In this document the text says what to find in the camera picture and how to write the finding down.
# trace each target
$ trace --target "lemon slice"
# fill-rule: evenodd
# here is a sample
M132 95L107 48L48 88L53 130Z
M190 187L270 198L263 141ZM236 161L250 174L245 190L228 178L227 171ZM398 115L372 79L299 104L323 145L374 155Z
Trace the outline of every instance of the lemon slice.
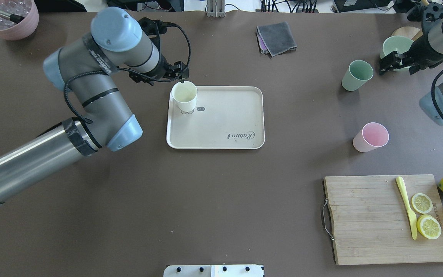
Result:
M440 237L440 234L442 233L438 221L429 214L422 214L416 221L416 227L421 235L431 240Z
M432 200L430 199L430 197L423 193L417 193L413 195L413 197L411 197L411 204L413 205L413 209L415 209L420 214L427 214L434 207L432 205Z

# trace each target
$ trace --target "yellow knife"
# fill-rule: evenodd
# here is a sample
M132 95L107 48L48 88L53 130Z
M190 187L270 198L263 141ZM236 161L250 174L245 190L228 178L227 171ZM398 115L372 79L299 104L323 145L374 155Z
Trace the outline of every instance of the yellow knife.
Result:
M410 202L408 201L408 193L406 192L406 185L404 179L399 176L396 178L396 183L398 184L399 192L405 203L406 213L408 214L408 219L410 220L411 236L416 240L416 235L418 230L416 228L416 214L410 207Z

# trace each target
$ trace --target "bowl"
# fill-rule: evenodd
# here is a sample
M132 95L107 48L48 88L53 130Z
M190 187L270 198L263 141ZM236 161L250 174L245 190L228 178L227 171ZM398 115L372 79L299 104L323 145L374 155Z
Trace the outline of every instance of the bowl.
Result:
M13 25L12 27L5 28L0 30L0 38L6 40L18 40L25 37L30 36L38 25L38 10L35 2L33 0L1 0L4 3L9 2L31 2L32 6L30 7L30 11L28 14L24 15L25 19L18 24Z
M403 37L401 35L393 35L392 37L387 38L382 44L382 49L380 49L380 58L385 57L392 51L398 51L398 54L403 54L410 49L412 44L413 44L412 39ZM405 68L395 69L394 71L405 72L409 70L410 67L405 67Z

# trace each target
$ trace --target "cutting board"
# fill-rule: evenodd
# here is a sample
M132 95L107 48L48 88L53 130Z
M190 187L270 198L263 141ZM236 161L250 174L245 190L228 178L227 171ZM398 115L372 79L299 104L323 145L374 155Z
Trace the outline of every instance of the cutting board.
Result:
M325 177L337 265L443 262L443 207L434 176L401 176L410 201L419 192L432 199L429 214L440 223L441 236L411 238L397 175Z

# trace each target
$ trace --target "cloth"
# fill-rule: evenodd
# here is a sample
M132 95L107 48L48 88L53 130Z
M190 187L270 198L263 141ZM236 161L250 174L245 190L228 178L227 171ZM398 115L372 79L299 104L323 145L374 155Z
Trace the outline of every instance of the cloth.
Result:
M261 53L274 57L281 53L297 49L288 22L284 21L272 25L257 26L257 38L260 42Z

